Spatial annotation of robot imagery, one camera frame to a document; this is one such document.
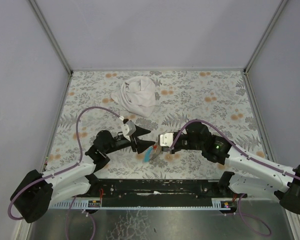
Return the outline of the blue key tag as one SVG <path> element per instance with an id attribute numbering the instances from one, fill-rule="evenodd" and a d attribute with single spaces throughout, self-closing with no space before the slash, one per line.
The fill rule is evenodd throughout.
<path id="1" fill-rule="evenodd" d="M 152 156 L 153 149 L 154 149 L 154 148 L 151 146 L 151 147 L 149 147 L 149 148 L 146 150 L 146 152 L 145 152 L 145 154 L 144 154 L 144 158 L 143 158 L 143 161 L 144 161 L 145 163 L 148 163 L 148 162 L 150 161 L 151 156 Z"/>

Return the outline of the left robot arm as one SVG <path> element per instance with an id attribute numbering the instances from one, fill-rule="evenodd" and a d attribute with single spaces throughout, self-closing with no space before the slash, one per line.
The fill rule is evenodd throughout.
<path id="1" fill-rule="evenodd" d="M 69 163 L 44 173 L 36 169 L 28 172 L 11 195 L 9 208 L 15 207 L 21 214 L 19 219 L 27 223 L 37 221 L 52 205 L 86 194 L 97 180 L 94 173 L 109 163 L 108 154 L 125 148 L 141 154 L 154 145 L 154 141 L 140 139 L 150 133 L 137 125 L 129 130 L 126 124 L 116 136 L 108 130 L 100 131 L 92 146 L 75 164 Z"/>

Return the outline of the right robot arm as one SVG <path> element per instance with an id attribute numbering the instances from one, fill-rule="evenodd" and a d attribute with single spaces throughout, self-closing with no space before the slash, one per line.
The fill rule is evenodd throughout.
<path id="1" fill-rule="evenodd" d="M 171 154 L 180 150 L 200 151 L 212 163 L 227 165 L 253 175 L 248 178 L 225 172 L 219 184 L 235 194 L 271 199 L 284 209 L 300 215 L 300 165 L 293 168 L 252 154 L 222 133 L 212 134 L 199 121 L 190 121 L 178 132 L 160 134 L 158 143 L 162 150 Z"/>

